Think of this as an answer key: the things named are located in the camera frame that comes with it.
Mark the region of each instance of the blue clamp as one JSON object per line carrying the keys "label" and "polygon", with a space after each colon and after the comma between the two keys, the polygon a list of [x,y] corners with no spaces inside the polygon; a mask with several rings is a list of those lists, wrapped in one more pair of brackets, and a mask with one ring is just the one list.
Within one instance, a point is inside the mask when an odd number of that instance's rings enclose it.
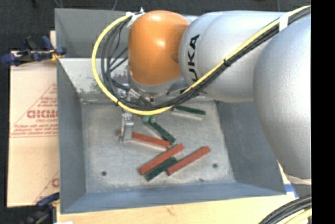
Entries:
{"label": "blue clamp", "polygon": [[47,36],[42,37],[42,43],[47,51],[34,51],[33,47],[36,47],[36,45],[31,36],[28,36],[24,41],[23,50],[18,51],[16,54],[8,53],[3,55],[1,57],[1,62],[5,65],[19,66],[42,60],[56,61],[57,58],[64,57],[67,53],[66,47],[54,48]]}

